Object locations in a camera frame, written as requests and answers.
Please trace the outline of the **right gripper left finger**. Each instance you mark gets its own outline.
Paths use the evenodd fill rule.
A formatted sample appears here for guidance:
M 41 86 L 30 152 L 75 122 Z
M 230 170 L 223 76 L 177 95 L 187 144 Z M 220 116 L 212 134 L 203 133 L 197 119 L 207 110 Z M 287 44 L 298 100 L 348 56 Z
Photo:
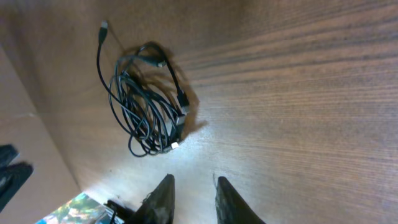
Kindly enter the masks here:
M 126 223 L 172 224 L 175 211 L 175 177 L 167 174 Z

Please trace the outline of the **black object at left edge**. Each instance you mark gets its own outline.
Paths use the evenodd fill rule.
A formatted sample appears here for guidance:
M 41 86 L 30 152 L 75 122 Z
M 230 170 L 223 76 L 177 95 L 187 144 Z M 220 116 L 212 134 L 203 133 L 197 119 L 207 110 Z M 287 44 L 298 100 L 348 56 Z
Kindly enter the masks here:
M 11 164 L 18 155 L 13 145 L 1 146 L 1 211 L 34 171 L 32 165 L 26 162 Z

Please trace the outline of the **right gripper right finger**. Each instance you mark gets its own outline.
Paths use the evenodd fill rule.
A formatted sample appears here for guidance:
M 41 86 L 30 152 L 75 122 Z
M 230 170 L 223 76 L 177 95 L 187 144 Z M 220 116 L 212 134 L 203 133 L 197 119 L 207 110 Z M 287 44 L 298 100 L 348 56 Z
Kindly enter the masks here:
M 266 224 L 226 177 L 218 177 L 215 197 L 218 224 Z

